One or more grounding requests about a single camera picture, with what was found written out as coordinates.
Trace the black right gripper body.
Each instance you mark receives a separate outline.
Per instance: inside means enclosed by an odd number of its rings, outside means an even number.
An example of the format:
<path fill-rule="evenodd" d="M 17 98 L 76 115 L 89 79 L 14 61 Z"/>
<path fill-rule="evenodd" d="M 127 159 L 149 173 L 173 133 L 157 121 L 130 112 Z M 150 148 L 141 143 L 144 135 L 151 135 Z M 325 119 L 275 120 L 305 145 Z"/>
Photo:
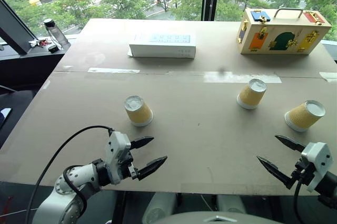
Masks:
<path fill-rule="evenodd" d="M 304 158 L 300 158 L 298 162 L 295 164 L 295 170 L 291 173 L 291 177 L 298 181 L 300 178 L 302 178 L 302 183 L 306 186 L 309 185 L 309 183 L 314 178 L 314 172 L 316 171 L 316 168 L 312 162 L 304 160 Z"/>

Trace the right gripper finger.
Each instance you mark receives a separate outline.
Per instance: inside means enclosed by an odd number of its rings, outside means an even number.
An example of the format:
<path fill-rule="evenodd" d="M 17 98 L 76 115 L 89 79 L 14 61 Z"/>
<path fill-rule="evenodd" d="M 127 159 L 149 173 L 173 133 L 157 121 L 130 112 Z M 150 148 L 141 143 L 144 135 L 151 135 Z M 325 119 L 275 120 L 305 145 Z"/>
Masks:
<path fill-rule="evenodd" d="M 275 137 L 284 145 L 286 145 L 287 147 L 289 147 L 290 149 L 292 150 L 296 150 L 296 151 L 299 151 L 299 152 L 302 152 L 306 145 L 296 141 L 296 140 L 293 140 L 289 137 L 286 137 L 286 136 L 282 136 L 282 135 L 275 135 Z"/>
<path fill-rule="evenodd" d="M 286 186 L 287 189 L 291 189 L 296 180 L 294 178 L 290 178 L 281 172 L 276 165 L 266 160 L 263 157 L 257 156 L 257 159 L 262 164 L 262 166 L 275 178 L 277 178 L 282 184 Z"/>

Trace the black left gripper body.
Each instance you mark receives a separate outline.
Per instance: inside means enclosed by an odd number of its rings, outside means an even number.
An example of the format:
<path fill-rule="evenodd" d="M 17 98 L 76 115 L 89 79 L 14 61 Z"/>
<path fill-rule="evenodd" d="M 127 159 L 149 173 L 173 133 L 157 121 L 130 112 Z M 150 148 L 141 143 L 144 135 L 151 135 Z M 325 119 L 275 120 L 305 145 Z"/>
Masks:
<path fill-rule="evenodd" d="M 130 151 L 128 151 L 119 161 L 118 165 L 120 168 L 121 179 L 126 179 L 131 177 L 132 179 L 138 178 L 137 169 L 133 165 L 133 156 Z"/>

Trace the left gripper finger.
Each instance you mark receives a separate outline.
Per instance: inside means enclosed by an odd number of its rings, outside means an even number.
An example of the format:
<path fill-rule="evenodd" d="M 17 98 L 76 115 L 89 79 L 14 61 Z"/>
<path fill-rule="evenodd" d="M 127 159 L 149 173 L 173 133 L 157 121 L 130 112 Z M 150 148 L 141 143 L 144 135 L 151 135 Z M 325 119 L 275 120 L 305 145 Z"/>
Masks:
<path fill-rule="evenodd" d="M 160 166 L 165 163 L 166 160 L 167 156 L 164 156 L 149 162 L 144 168 L 137 171 L 137 179 L 142 180 L 148 177 L 149 175 L 157 171 Z"/>
<path fill-rule="evenodd" d="M 144 137 L 140 137 L 137 138 L 133 141 L 131 141 L 131 149 L 139 149 L 145 145 L 147 145 L 148 143 L 150 143 L 152 140 L 154 139 L 154 137 L 151 136 L 144 136 Z"/>

